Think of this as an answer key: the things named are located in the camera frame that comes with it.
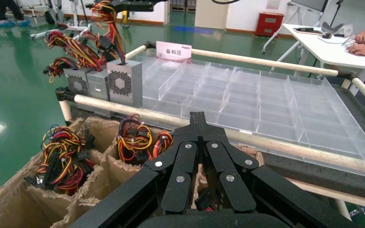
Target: white door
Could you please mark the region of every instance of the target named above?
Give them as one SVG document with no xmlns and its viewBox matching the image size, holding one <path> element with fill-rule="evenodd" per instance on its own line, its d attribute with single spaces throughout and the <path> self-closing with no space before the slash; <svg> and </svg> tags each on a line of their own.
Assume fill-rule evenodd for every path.
<svg viewBox="0 0 365 228">
<path fill-rule="evenodd" d="M 197 0 L 195 27 L 225 29 L 229 5 L 220 5 L 212 0 Z"/>
</svg>

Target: wire connector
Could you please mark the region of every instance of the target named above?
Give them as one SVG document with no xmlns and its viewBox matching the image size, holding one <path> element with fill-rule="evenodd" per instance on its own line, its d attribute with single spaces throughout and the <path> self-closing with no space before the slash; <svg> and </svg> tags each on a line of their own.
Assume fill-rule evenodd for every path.
<svg viewBox="0 0 365 228">
<path fill-rule="evenodd" d="M 103 50 L 109 50 L 113 48 L 113 44 L 109 39 L 107 39 L 107 37 L 100 36 L 100 38 L 98 39 L 98 43 Z"/>
</svg>

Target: black cable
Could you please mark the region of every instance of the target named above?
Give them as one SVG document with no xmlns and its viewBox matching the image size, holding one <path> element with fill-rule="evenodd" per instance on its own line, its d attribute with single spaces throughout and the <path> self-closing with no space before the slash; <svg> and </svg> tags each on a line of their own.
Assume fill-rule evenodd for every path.
<svg viewBox="0 0 365 228">
<path fill-rule="evenodd" d="M 240 0 L 233 0 L 233 1 L 227 1 L 227 2 L 223 2 L 223 1 L 216 1 L 216 0 L 212 0 L 214 3 L 216 4 L 220 4 L 220 5 L 227 5 L 227 4 L 232 4 L 232 3 L 235 3 L 235 2 L 238 2 Z"/>
<path fill-rule="evenodd" d="M 86 27 L 89 27 L 89 24 L 87 23 L 87 16 L 86 16 L 85 5 L 83 4 L 83 0 L 80 0 L 80 3 L 82 4 L 83 15 L 85 15 Z"/>
</svg>

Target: cooling fan grille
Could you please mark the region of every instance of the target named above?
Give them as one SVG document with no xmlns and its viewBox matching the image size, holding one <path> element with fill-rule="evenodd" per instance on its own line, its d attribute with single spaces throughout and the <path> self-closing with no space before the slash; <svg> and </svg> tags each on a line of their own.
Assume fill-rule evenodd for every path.
<svg viewBox="0 0 365 228">
<path fill-rule="evenodd" d="M 80 95 L 89 95 L 89 89 L 87 86 L 86 80 L 83 80 L 82 77 L 75 76 L 75 75 L 68 75 L 67 77 L 69 89 L 72 92 L 75 92 Z"/>
<path fill-rule="evenodd" d="M 112 71 L 108 78 L 110 94 L 130 96 L 132 93 L 132 80 L 128 73 Z"/>
</svg>

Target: power cable bundle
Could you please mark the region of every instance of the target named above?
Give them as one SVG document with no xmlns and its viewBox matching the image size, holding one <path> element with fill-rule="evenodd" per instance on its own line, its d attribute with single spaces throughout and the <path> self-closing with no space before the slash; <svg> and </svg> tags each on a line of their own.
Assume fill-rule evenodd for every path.
<svg viewBox="0 0 365 228">
<path fill-rule="evenodd" d="M 93 171 L 94 163 L 89 160 L 90 151 L 86 150 L 93 146 L 93 140 L 88 132 L 85 137 L 79 137 L 67 127 L 53 125 L 41 143 L 44 161 L 37 176 L 25 180 L 38 188 L 75 194 Z"/>
<path fill-rule="evenodd" d="M 87 44 L 81 43 L 78 40 L 74 40 L 72 36 L 68 37 L 58 31 L 48 32 L 44 38 L 48 47 L 58 46 L 70 56 L 78 60 L 79 64 L 83 67 L 94 68 L 96 71 L 102 71 L 103 68 L 100 63 L 100 57 L 97 53 Z"/>
<path fill-rule="evenodd" d="M 43 73 L 50 76 L 50 83 L 54 80 L 54 77 L 63 74 L 64 68 L 77 70 L 81 67 L 86 67 L 100 72 L 103 70 L 103 65 L 115 59 L 121 59 L 121 63 L 125 64 L 124 43 L 115 24 L 117 12 L 114 8 L 108 6 L 109 3 L 111 2 L 103 0 L 94 4 L 91 8 L 92 12 L 100 18 L 100 21 L 107 24 L 107 26 L 103 26 L 97 22 L 100 28 L 107 29 L 104 35 L 101 36 L 91 31 L 86 31 L 80 40 L 75 40 L 73 35 L 66 36 L 59 31 L 48 32 L 45 35 L 44 41 L 49 48 L 54 46 L 61 47 L 68 55 L 75 59 L 66 58 L 65 61 L 63 58 L 59 58 L 46 67 Z M 67 28 L 66 25 L 60 26 L 62 29 Z M 88 45 L 89 40 L 94 42 L 98 50 L 97 53 Z"/>
<path fill-rule="evenodd" d="M 161 132 L 159 137 L 157 138 L 156 143 L 153 148 L 152 158 L 157 158 L 161 153 L 163 153 L 167 148 L 169 148 L 174 142 L 172 134 L 164 131 Z"/>
<path fill-rule="evenodd" d="M 47 66 L 43 73 L 49 76 L 49 82 L 52 83 L 55 77 L 61 77 L 64 74 L 64 69 L 78 70 L 81 66 L 71 58 L 59 57 Z"/>
<path fill-rule="evenodd" d="M 152 132 L 139 121 L 139 115 L 133 114 L 121 120 L 117 136 L 120 159 L 132 165 L 143 164 L 152 159 L 149 147 L 152 144 Z"/>
<path fill-rule="evenodd" d="M 115 25 L 118 12 L 116 12 L 113 7 L 108 6 L 107 4 L 109 3 L 111 3 L 111 1 L 103 0 L 94 4 L 91 8 L 92 12 L 99 16 L 101 21 L 107 24 L 105 27 L 100 23 L 97 23 L 97 26 L 100 28 L 107 29 L 107 32 L 103 36 L 97 36 L 101 46 L 98 48 L 115 51 L 121 59 L 121 63 L 125 64 L 124 43 Z"/>
</svg>

